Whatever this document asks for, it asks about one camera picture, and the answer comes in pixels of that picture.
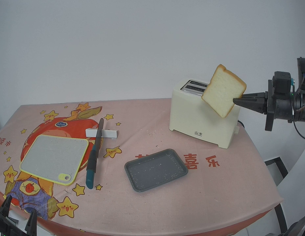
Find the cutting board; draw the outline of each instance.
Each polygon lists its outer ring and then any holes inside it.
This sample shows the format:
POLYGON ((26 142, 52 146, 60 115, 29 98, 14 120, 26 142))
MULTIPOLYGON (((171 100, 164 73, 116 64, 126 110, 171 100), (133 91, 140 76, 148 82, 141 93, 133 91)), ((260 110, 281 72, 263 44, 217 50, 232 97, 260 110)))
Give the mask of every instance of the cutting board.
POLYGON ((53 183, 71 185, 88 145, 86 139, 39 135, 20 163, 20 170, 53 183))

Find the brand logo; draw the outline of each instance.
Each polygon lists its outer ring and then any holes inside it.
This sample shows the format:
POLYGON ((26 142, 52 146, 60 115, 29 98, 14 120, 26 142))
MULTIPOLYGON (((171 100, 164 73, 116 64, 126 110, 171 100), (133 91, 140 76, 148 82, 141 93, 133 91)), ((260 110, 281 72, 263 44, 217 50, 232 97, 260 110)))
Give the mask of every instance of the brand logo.
POLYGON ((197 132, 197 131, 195 131, 194 134, 197 135, 197 136, 203 136, 203 133, 197 132))
POLYGON ((64 121, 59 121, 55 124, 55 126, 58 128, 66 127, 67 125, 68 125, 68 123, 64 122, 64 121))

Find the red apple print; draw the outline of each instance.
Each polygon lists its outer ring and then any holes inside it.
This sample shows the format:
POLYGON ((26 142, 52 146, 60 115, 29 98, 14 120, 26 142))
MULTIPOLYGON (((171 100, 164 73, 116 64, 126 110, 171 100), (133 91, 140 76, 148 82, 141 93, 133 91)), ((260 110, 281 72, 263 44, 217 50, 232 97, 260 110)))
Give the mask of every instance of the red apple print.
MULTIPOLYGON (((50 120, 47 123, 41 123, 37 128, 36 131, 29 135, 27 139, 27 145, 24 146, 20 159, 23 160, 25 154, 28 152, 29 148, 33 144, 34 140, 38 135, 45 134, 45 135, 52 135, 52 136, 59 136, 59 137, 75 137, 75 138, 84 138, 86 139, 86 129, 87 128, 97 128, 98 123, 92 119, 79 119, 79 120, 71 120, 67 121, 68 125, 64 127, 57 127, 55 126, 56 123, 62 121, 64 122, 65 117, 54 118, 54 120, 50 120)), ((90 155, 90 151, 92 150, 93 144, 89 143, 83 161, 81 163, 81 167, 79 171, 86 167, 87 161, 90 155)))
POLYGON ((19 203, 19 201, 18 201, 18 199, 15 199, 15 198, 13 198, 12 200, 11 200, 11 203, 14 205, 14 206, 20 206, 20 203, 19 203))
POLYGON ((26 185, 26 187, 25 187, 25 191, 26 191, 27 193, 33 192, 33 191, 34 191, 33 184, 32 184, 32 183, 28 183, 28 184, 26 185))

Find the power cord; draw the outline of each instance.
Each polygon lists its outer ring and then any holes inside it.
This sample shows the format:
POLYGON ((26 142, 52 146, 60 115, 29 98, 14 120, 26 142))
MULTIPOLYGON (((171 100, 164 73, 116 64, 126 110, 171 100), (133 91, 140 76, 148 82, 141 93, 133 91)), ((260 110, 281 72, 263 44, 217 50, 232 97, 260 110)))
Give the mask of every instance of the power cord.
POLYGON ((245 128, 245 125, 241 121, 238 120, 238 122, 245 128))
POLYGON ((298 87, 298 89, 297 89, 296 92, 295 92, 295 83, 293 83, 293 86, 292 86, 292 93, 293 93, 292 108, 293 108, 293 110, 294 110, 294 113, 293 113, 293 115, 292 115, 292 121, 293 121, 293 123, 294 123, 294 127, 295 127, 295 129, 296 129, 298 135, 300 135, 303 139, 305 139, 305 137, 298 131, 298 129, 297 129, 297 127, 296 127, 296 123, 295 123, 295 112, 300 112, 300 111, 302 111, 303 109, 305 109, 305 105, 303 105, 301 108, 296 109, 296 108, 295 108, 295 105, 294 105, 294 102, 295 102, 295 100, 296 100, 296 94, 299 93, 300 87, 301 87, 301 85, 303 84, 304 80, 305 80, 305 74, 303 73, 303 79, 302 79, 302 81, 301 81, 301 83, 300 83, 300 85, 299 85, 299 87, 298 87))

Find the bread crust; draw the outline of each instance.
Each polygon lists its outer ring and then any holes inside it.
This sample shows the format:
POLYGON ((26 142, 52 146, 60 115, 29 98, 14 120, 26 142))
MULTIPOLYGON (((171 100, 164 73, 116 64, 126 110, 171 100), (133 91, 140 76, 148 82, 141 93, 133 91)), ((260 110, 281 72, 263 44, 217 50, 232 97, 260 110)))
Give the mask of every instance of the bread crust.
MULTIPOLYGON (((222 64, 219 64, 219 65, 217 66, 217 68, 216 68, 216 70, 215 70, 215 72, 214 72, 212 78, 210 79, 210 83, 209 83, 209 85, 207 86, 207 88, 210 87, 211 82, 212 82, 212 79, 213 79, 213 77, 215 76, 215 73, 216 73, 219 69, 222 69, 223 72, 228 73, 230 76, 234 77, 241 85, 243 85, 244 90, 243 90, 243 92, 241 93, 241 95, 242 95, 242 94, 245 92, 245 90, 247 89, 247 84, 245 84, 245 82, 244 82, 243 80, 241 80, 241 79, 240 79, 237 75, 235 75, 233 72, 227 70, 227 68, 226 68, 225 66, 223 66, 222 64)), ((228 111, 228 113, 226 114, 225 117, 222 117, 219 113, 217 113, 217 111, 216 111, 215 109, 214 109, 214 111, 215 111, 221 118, 226 118, 227 115, 228 115, 228 114, 230 113, 230 111, 232 110, 233 106, 234 106, 234 104, 233 104, 232 107, 229 109, 229 111, 228 111)))

